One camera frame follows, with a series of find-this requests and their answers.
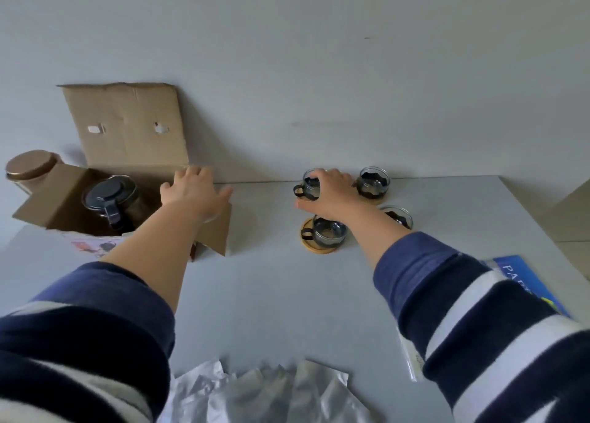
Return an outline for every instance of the white wall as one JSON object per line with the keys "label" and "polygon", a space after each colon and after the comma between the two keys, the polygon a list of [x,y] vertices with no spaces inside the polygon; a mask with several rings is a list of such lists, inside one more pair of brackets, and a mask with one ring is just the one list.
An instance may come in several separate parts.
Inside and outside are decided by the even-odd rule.
{"label": "white wall", "polygon": [[[56,84],[182,89],[221,180],[312,165],[504,174],[542,211],[590,176],[590,0],[0,0],[0,160],[83,160]],[[204,122],[197,125],[196,110]],[[0,184],[0,240],[19,191]]]}

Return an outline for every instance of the tabletop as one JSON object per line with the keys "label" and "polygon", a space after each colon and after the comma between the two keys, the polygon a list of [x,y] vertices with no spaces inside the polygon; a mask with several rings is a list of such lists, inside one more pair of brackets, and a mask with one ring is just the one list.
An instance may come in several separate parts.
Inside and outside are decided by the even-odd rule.
{"label": "tabletop", "polygon": [[[378,419],[451,422],[436,386],[409,380],[395,321],[349,235],[327,255],[299,239],[309,215],[295,182],[234,185],[228,253],[190,263],[176,314],[176,373],[219,358],[230,372],[310,359],[349,372],[350,389]],[[590,324],[590,283],[496,176],[396,179],[384,204],[408,209],[414,229],[480,259],[521,255],[568,311]],[[8,311],[93,260],[57,235],[26,226],[2,254]]]}

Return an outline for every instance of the hole in cardboard flap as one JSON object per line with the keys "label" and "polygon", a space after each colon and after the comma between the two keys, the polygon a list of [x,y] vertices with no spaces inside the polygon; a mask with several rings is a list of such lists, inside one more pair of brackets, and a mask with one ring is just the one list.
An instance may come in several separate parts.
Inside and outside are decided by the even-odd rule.
{"label": "hole in cardboard flap", "polygon": [[168,132],[168,127],[166,125],[158,123],[157,121],[153,124],[153,128],[158,134],[164,134],[165,132]]}
{"label": "hole in cardboard flap", "polygon": [[100,123],[97,125],[91,125],[88,127],[88,132],[91,134],[102,134],[104,132],[104,127]]}

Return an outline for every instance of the hand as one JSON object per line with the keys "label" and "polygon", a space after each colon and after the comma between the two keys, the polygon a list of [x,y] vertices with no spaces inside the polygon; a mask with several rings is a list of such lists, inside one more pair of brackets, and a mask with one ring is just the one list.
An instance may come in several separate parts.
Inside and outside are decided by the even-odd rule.
{"label": "hand", "polygon": [[190,166],[186,171],[174,173],[172,186],[160,186],[162,205],[185,206],[190,217],[202,222],[211,221],[221,213],[230,200],[233,188],[225,186],[219,193],[213,187],[213,170],[210,167]]}
{"label": "hand", "polygon": [[319,215],[322,218],[342,221],[350,215],[351,208],[363,204],[359,194],[352,186],[354,180],[348,173],[341,173],[335,168],[326,171],[317,168],[310,173],[320,181],[320,197],[315,201],[297,199],[295,207]]}

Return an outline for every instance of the sleeve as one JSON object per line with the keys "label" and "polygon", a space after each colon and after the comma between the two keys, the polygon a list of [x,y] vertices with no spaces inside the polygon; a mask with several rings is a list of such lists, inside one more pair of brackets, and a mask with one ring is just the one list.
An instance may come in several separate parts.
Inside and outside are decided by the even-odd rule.
{"label": "sleeve", "polygon": [[0,415],[153,421],[173,345],[174,315],[157,293],[115,265],[85,264],[0,318]]}
{"label": "sleeve", "polygon": [[518,283],[421,232],[384,253],[373,282],[457,422],[590,411],[590,333]]}

